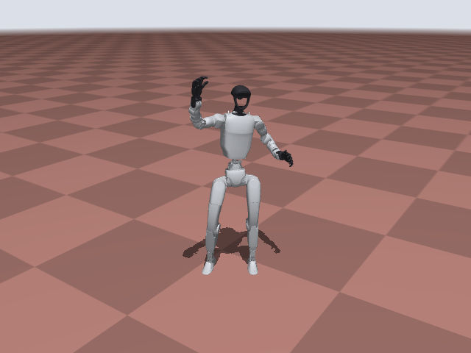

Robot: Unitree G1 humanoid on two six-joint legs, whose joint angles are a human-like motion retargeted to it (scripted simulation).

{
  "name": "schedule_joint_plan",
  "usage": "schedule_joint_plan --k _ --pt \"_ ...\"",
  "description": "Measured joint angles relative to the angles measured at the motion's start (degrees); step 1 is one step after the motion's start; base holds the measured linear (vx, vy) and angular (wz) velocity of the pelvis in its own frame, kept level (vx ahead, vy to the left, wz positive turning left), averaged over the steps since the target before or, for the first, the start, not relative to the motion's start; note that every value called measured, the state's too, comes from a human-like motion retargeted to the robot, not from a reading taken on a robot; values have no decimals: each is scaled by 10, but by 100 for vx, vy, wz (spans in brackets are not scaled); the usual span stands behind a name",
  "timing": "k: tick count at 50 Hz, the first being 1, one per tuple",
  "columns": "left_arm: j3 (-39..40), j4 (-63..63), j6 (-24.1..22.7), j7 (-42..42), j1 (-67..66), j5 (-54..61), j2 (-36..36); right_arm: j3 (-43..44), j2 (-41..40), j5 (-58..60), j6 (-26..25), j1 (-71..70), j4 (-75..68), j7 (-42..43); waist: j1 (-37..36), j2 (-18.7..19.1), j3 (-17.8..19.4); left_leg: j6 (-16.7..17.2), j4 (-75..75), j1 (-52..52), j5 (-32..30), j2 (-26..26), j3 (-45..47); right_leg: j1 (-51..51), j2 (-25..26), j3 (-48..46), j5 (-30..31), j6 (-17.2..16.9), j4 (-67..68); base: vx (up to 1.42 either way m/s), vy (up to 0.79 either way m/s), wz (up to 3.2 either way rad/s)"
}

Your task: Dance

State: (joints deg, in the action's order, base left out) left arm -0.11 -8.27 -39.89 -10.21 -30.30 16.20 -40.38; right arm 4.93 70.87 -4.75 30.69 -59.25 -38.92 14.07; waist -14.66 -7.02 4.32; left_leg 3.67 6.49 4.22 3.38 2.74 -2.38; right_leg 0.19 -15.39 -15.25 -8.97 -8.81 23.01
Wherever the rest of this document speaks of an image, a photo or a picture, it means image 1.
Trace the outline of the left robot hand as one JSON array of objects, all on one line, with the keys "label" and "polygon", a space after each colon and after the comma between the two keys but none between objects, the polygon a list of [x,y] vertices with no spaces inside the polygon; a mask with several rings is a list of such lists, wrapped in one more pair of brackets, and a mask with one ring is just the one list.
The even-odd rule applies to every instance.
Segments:
[{"label": "left robot hand", "polygon": [[286,162],[288,162],[289,164],[291,164],[289,167],[292,167],[292,166],[293,166],[293,160],[292,160],[291,154],[289,154],[289,153],[287,152],[287,150],[285,150],[285,151],[277,151],[276,154],[279,155],[280,160],[285,160]]}]

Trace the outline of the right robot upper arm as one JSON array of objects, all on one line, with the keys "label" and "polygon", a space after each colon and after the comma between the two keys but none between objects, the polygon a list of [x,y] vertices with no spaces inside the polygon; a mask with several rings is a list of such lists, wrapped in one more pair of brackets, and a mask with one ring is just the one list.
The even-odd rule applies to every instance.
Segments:
[{"label": "right robot upper arm", "polygon": [[217,129],[220,129],[224,125],[224,122],[225,122],[224,115],[217,113],[213,116],[202,118],[202,120],[199,123],[193,123],[193,125],[197,129],[204,129],[204,128],[209,128],[213,126]]}]

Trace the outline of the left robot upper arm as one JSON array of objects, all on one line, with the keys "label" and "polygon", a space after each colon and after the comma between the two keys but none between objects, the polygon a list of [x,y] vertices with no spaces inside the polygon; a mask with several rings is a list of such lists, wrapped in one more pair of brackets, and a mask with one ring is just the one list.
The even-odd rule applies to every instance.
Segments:
[{"label": "left robot upper arm", "polygon": [[261,136],[260,140],[265,145],[269,141],[271,141],[271,138],[269,137],[269,135],[267,133],[266,126],[265,126],[264,122],[261,120],[261,118],[258,115],[253,115],[253,117],[255,119],[255,127],[254,128],[258,131],[258,134]]}]

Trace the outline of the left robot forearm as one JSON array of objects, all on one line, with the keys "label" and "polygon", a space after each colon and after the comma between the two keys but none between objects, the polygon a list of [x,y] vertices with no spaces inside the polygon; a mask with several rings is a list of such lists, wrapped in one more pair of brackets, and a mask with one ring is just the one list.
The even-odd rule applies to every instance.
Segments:
[{"label": "left robot forearm", "polygon": [[277,160],[279,160],[279,155],[276,154],[277,151],[279,151],[279,148],[276,146],[276,143],[274,142],[274,140],[272,139],[272,136],[268,133],[269,137],[271,138],[271,141],[269,141],[266,145],[267,149],[270,150],[270,152],[272,153],[273,157],[276,158]]}]

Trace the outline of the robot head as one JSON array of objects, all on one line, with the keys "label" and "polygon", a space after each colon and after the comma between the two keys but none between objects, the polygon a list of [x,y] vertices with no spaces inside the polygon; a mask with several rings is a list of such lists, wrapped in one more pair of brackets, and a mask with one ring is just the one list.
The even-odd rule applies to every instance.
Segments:
[{"label": "robot head", "polygon": [[[237,85],[232,89],[231,95],[233,96],[234,102],[235,102],[235,108],[233,111],[237,112],[237,113],[232,113],[232,114],[237,115],[237,116],[245,116],[246,114],[245,113],[243,114],[243,111],[247,108],[249,104],[249,99],[251,96],[249,89],[243,85]],[[243,99],[243,98],[247,98],[247,103],[244,106],[238,106],[236,99]]]}]

